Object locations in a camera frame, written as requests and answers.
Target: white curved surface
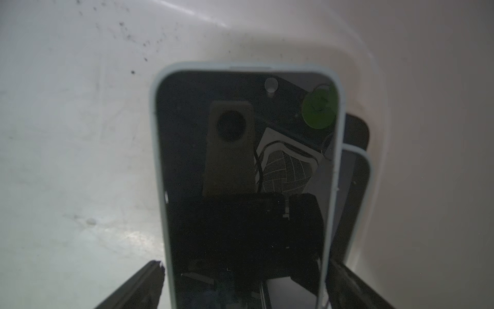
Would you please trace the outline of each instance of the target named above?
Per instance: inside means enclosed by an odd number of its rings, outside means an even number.
[[[233,60],[330,67],[369,125],[377,181],[349,266],[397,308],[490,307],[492,5],[399,4],[2,1],[2,306],[92,308],[164,258],[150,85]]]

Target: white wall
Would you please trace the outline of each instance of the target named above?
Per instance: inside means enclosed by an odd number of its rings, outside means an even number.
[[[376,58],[391,115],[349,265],[396,308],[492,308],[493,2],[329,4]]]

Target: green suction cup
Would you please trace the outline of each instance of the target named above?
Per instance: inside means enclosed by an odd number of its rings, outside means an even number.
[[[302,117],[313,129],[324,129],[333,124],[338,113],[338,92],[334,85],[317,87],[302,102]]]

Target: black cable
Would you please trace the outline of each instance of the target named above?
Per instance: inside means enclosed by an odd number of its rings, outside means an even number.
[[[257,155],[257,151],[254,149],[254,158],[257,163],[257,171],[259,172],[259,186],[257,187],[257,193],[261,192],[262,189],[262,166],[261,161],[259,160],[259,156]]]

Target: dark spot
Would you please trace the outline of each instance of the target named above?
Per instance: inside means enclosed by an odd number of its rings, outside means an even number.
[[[227,142],[233,142],[242,137],[246,130],[246,119],[237,111],[226,111],[216,123],[219,137]]]
[[[89,218],[86,220],[86,223],[87,223],[87,225],[95,226],[96,225],[96,219]]]

